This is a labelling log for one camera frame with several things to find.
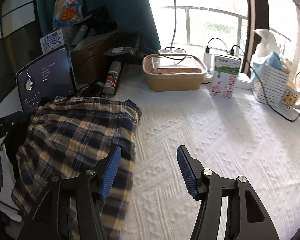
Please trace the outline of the white power strip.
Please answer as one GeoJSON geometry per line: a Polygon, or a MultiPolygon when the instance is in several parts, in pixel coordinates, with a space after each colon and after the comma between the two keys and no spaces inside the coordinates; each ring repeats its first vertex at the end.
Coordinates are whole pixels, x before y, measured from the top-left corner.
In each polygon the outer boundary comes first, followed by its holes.
{"type": "Polygon", "coordinates": [[[162,55],[174,55],[174,54],[186,55],[186,51],[184,49],[177,48],[177,47],[167,47],[164,49],[159,49],[158,53],[162,55]]]}

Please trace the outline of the small tube bottle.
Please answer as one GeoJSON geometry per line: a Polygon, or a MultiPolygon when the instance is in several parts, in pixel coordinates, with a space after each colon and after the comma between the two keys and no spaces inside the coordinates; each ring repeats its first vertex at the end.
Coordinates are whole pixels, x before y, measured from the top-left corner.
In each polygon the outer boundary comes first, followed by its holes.
{"type": "Polygon", "coordinates": [[[104,88],[103,88],[104,94],[115,94],[117,84],[119,81],[120,71],[121,71],[121,62],[119,61],[112,62],[104,84],[104,88]]]}

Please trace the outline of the white cartoon mug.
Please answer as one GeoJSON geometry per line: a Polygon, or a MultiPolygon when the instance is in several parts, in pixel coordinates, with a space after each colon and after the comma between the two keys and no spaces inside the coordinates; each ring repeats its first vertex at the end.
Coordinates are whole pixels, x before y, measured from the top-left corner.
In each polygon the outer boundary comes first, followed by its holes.
{"type": "Polygon", "coordinates": [[[300,109],[300,87],[288,80],[280,103],[287,111],[300,109]]]}

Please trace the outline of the white crumpled tissue bag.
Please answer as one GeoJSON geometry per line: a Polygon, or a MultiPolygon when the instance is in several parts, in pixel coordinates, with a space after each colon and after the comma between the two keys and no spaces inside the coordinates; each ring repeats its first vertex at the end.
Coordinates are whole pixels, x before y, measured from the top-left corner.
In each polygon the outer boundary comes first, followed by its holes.
{"type": "Polygon", "coordinates": [[[253,32],[261,38],[261,42],[257,44],[255,53],[251,58],[251,62],[261,62],[272,52],[280,53],[275,36],[268,29],[254,29],[253,32]]]}

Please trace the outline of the colourful snack bag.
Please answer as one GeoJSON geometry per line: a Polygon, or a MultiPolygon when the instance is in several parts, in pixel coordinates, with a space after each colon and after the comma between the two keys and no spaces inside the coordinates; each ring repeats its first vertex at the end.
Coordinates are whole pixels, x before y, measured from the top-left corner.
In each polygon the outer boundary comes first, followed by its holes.
{"type": "Polygon", "coordinates": [[[82,19],[82,7],[83,0],[56,0],[52,19],[53,29],[71,26],[82,19]]]}

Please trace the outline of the milk carton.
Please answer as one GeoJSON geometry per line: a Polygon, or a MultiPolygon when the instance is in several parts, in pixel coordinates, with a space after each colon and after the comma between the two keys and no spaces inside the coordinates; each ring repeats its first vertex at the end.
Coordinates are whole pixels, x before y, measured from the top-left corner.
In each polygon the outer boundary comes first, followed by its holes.
{"type": "Polygon", "coordinates": [[[239,75],[241,59],[231,55],[216,54],[210,82],[210,94],[231,99],[239,75]]]}

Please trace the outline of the balcony railing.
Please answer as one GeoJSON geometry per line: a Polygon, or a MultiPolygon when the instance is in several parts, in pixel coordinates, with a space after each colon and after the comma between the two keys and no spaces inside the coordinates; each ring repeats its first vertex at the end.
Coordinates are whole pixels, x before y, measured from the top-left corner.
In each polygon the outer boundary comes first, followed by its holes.
{"type": "Polygon", "coordinates": [[[229,11],[206,7],[177,6],[175,44],[203,47],[217,37],[227,45],[245,46],[248,18],[229,11]]]}

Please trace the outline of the tablet with dark screen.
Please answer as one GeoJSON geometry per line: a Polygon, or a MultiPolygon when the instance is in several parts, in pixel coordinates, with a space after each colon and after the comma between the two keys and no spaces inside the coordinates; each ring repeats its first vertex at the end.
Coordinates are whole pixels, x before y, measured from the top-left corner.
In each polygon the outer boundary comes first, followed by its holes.
{"type": "Polygon", "coordinates": [[[44,99],[73,96],[77,85],[67,44],[58,46],[33,60],[16,75],[17,89],[23,112],[39,106],[44,99]]]}

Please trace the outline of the brown food container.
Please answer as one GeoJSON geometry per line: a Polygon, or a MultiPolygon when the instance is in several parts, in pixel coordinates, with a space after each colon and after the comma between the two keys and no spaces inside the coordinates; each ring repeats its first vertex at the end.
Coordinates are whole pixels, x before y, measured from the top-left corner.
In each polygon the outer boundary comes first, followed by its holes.
{"type": "Polygon", "coordinates": [[[142,68],[149,89],[155,92],[198,90],[207,74],[207,66],[192,55],[148,55],[142,68]]]}

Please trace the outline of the blue plaid pants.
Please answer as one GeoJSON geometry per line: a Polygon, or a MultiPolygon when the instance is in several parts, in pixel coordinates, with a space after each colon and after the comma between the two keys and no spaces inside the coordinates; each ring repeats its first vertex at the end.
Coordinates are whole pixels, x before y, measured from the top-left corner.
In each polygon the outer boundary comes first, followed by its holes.
{"type": "Polygon", "coordinates": [[[38,107],[16,153],[19,173],[11,197],[23,216],[30,213],[50,176],[77,177],[117,145],[121,148],[120,165],[101,205],[101,220],[107,238],[119,239],[133,185],[140,118],[141,110],[131,100],[57,97],[38,107]]]}

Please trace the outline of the teal curtain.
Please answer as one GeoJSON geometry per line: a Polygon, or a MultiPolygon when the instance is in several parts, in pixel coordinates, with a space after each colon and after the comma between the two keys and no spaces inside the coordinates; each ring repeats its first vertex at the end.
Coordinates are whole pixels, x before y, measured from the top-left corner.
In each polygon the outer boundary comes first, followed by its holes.
{"type": "MultiPolygon", "coordinates": [[[[56,0],[36,0],[36,19],[42,35],[53,30],[52,18],[56,0]]],[[[161,48],[149,0],[83,0],[83,16],[95,13],[96,18],[109,18],[120,32],[140,32],[142,52],[161,48]]]]}

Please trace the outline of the white charger adapter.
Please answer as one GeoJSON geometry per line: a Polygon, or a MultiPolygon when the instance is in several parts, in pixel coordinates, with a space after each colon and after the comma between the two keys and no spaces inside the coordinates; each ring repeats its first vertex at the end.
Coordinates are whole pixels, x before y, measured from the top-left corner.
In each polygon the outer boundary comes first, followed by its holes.
{"type": "Polygon", "coordinates": [[[211,74],[211,57],[212,55],[210,54],[210,48],[209,46],[206,46],[203,60],[205,65],[207,66],[208,74],[211,74]]]}

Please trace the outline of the white perforated basket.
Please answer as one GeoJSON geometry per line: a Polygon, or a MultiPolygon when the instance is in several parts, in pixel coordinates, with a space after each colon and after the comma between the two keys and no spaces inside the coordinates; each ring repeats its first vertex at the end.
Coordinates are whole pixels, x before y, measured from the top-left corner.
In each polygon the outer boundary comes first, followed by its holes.
{"type": "Polygon", "coordinates": [[[251,90],[255,99],[264,104],[278,107],[286,89],[289,75],[270,65],[251,65],[251,90]]]}

